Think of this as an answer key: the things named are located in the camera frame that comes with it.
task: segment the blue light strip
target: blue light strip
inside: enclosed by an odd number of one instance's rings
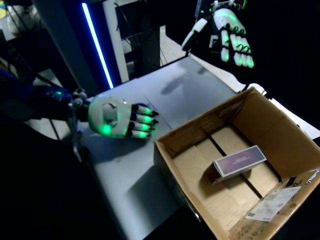
[[[111,78],[110,78],[110,75],[109,75],[109,72],[108,72],[108,68],[107,68],[107,65],[106,65],[106,61],[105,61],[104,55],[102,54],[102,51],[101,51],[101,48],[100,48],[100,44],[99,44],[99,41],[98,41],[98,38],[97,38],[97,35],[96,35],[95,27],[94,27],[94,24],[92,23],[90,12],[89,12],[87,4],[86,3],[82,3],[82,8],[83,8],[83,12],[84,12],[86,21],[87,21],[88,26],[90,28],[90,32],[91,32],[91,35],[92,35],[92,38],[93,38],[93,41],[94,41],[94,45],[95,45],[96,51],[98,52],[98,55],[99,55],[99,58],[100,58],[100,61],[101,61],[102,67],[103,67],[103,71],[105,73],[105,76],[106,76],[106,79],[108,81],[109,87],[110,87],[110,89],[113,89],[114,85],[113,85],[113,83],[111,81]]]

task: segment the white floor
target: white floor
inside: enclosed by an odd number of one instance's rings
[[[185,52],[181,50],[181,46],[172,41],[170,38],[166,36],[166,27],[163,26],[160,28],[160,47],[162,52],[161,55],[161,62],[162,64],[170,63],[178,58],[181,58],[185,55]],[[214,75],[216,75],[218,78],[220,78],[223,82],[225,82],[230,88],[232,88],[234,91],[238,92],[244,88],[244,84],[241,84],[237,81],[235,76],[233,76],[231,73],[226,72],[220,68],[217,68],[199,58],[196,56],[191,56],[196,61],[198,61],[201,65],[203,65],[206,69],[208,69],[210,72],[212,72]],[[47,79],[53,81],[54,83],[58,84],[59,81],[57,78],[53,75],[53,73],[50,70],[44,71],[41,73],[44,77]],[[259,86],[258,84],[252,84],[252,87],[255,87],[259,92],[263,92],[264,89]],[[305,131],[312,139],[320,137],[320,131],[299,118],[298,116],[291,113],[289,110],[287,110],[285,107],[283,107],[280,103],[278,103],[276,100],[271,100],[273,104],[275,104],[279,109],[284,111],[296,124],[298,124],[303,131]],[[59,138],[62,139],[66,135],[70,133],[69,128],[67,124],[63,121],[53,121],[55,128],[57,129]],[[53,128],[49,122],[48,119],[41,119],[41,120],[30,120],[27,122],[28,125],[30,125],[32,128],[37,130],[38,132],[48,136],[52,139],[57,139],[55,136],[55,133],[53,131]]]

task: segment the white table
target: white table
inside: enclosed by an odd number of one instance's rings
[[[91,161],[122,236],[140,240],[178,208],[153,163],[154,140],[236,93],[192,58],[187,57],[103,93],[159,112],[149,141],[112,139],[92,132],[87,123],[82,144]]]

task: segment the shoe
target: shoe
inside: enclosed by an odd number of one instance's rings
[[[31,30],[36,24],[30,13],[29,6],[8,6],[8,12],[7,23],[12,34],[17,35]]]

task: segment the white label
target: white label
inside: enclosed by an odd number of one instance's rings
[[[241,105],[242,103],[243,103],[243,100],[240,101],[240,102],[237,102],[237,103],[233,104],[232,106],[226,108],[225,110],[221,111],[220,114],[219,114],[219,117],[221,117],[221,116],[227,114],[228,112],[230,112],[230,111],[232,111],[232,110],[240,107],[240,105]]]
[[[301,186],[295,186],[275,190],[251,210],[245,218],[270,222],[300,188]]]

